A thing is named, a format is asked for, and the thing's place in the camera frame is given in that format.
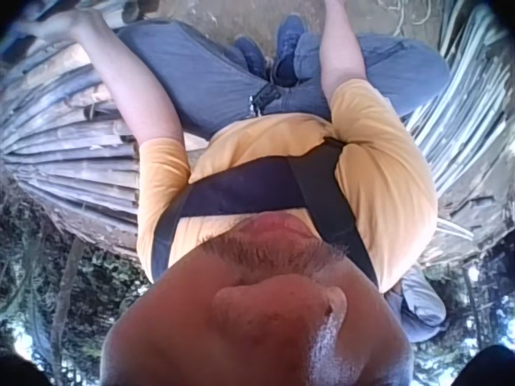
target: nose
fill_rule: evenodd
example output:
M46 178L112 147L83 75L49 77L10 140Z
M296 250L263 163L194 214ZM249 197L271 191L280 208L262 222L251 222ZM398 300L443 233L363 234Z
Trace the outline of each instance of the nose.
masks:
M239 347L277 354L284 347L307 354L322 331L326 343L336 344L346 305L341 289L294 274L222 289L213 300L217 326L225 339Z

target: dark shoe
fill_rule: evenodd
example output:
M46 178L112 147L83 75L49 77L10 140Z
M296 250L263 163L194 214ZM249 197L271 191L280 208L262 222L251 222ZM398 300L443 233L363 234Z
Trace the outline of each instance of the dark shoe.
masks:
M258 44L248 36L237 36L233 46L245 57L250 73L266 79L266 60Z
M304 21L296 14L289 15L277 32L277 53L272 68L272 81L283 87L293 87L299 82L295 75L295 48L300 36L307 32Z

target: mustache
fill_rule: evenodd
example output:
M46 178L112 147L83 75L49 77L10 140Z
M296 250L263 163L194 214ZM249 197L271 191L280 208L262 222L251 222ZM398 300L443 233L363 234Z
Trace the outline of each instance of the mustache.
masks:
M288 240L271 244L225 233L209 238L200 247L205 253L216 255L238 269L245 285L278 275L312 277L346 258L344 247L316 239L302 244Z

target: skin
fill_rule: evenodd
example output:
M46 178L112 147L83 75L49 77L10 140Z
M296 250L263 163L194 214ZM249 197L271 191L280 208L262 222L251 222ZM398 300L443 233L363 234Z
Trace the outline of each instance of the skin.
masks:
M326 0L321 47L330 101L366 79L343 0ZM19 26L88 53L140 144L183 142L163 87L93 11ZM293 216L266 213L193 249L141 297L106 338L103 384L403 384L410 345L370 281Z

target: hand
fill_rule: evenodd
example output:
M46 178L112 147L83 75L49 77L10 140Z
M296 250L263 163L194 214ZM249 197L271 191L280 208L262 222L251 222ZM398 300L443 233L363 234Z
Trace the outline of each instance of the hand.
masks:
M98 10L69 10L55 14L43 22L20 21L16 31L54 43L60 40L78 40L92 28L107 27Z

